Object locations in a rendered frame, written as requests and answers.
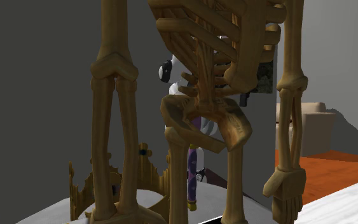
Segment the white bed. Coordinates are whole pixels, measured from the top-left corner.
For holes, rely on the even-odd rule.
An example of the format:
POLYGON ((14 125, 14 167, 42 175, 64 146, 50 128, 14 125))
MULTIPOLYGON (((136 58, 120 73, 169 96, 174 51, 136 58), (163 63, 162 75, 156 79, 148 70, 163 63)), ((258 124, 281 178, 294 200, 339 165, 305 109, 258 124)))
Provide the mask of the white bed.
MULTIPOLYGON (((226 190, 207 183, 198 184, 196 211, 188 213, 189 224, 199 224, 218 216, 224 211, 226 190)), ((16 224, 88 224, 81 215, 70 220, 69 199, 61 200, 16 224)), ((358 183, 305 204, 295 224, 358 224, 358 183)))

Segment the golden crown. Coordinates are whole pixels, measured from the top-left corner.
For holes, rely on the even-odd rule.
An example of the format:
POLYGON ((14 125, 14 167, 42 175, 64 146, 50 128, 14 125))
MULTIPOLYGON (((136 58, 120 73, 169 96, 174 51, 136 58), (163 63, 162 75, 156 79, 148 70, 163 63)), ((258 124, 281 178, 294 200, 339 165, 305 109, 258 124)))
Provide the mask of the golden crown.
MULTIPOLYGON (((146 143, 139 144, 137 188, 158 193, 163 198, 152 205, 149 209, 160 214, 165 221, 169 221, 169 198, 170 198, 170 169, 166 169, 163 175, 157 173, 157 168, 149 161, 152 151, 146 143)), ((69 195, 70 195, 70 219, 77 220, 81 214, 87 218, 90 213, 86 212, 94 202, 93 174, 90 173, 85 179, 85 185, 81 191, 73 185, 74 169, 69 168, 69 195)))

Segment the purple wand with gold ends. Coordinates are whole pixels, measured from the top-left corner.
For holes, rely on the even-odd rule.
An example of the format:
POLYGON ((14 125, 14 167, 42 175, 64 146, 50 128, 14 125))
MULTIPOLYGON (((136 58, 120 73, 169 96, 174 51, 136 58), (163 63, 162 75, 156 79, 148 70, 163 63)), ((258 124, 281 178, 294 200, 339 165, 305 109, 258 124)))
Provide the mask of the purple wand with gold ends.
POLYGON ((196 210, 196 167, 197 167, 197 149, 193 143, 188 150, 188 200, 187 205, 190 211, 196 210))

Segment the dark wall picture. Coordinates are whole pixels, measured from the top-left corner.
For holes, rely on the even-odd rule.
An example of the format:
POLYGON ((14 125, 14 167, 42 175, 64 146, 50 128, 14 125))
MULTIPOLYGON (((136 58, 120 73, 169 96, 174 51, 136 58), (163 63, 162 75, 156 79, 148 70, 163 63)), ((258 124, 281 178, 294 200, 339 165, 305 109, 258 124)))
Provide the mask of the dark wall picture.
POLYGON ((271 94, 273 88, 273 61, 260 63, 257 71, 258 84, 252 93, 271 94))

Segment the brown wooden skeleton figure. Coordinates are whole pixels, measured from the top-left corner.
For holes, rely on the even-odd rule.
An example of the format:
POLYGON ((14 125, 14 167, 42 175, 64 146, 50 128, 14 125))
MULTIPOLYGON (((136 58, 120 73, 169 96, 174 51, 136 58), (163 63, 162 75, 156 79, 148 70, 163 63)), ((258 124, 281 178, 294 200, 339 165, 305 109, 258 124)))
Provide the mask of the brown wooden skeleton figure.
POLYGON ((101 0, 102 40, 91 66, 92 171, 95 208, 89 224, 188 224, 186 158, 191 144, 228 152, 222 224, 247 224, 242 196, 243 147, 252 127, 233 100, 258 83, 262 62, 284 42, 280 93, 279 165, 265 183, 273 219, 294 224, 302 209, 306 172, 300 167, 304 0, 148 0, 166 47, 186 66, 179 95, 162 99, 170 150, 170 216, 137 203, 138 69, 128 49, 127 0, 101 0))

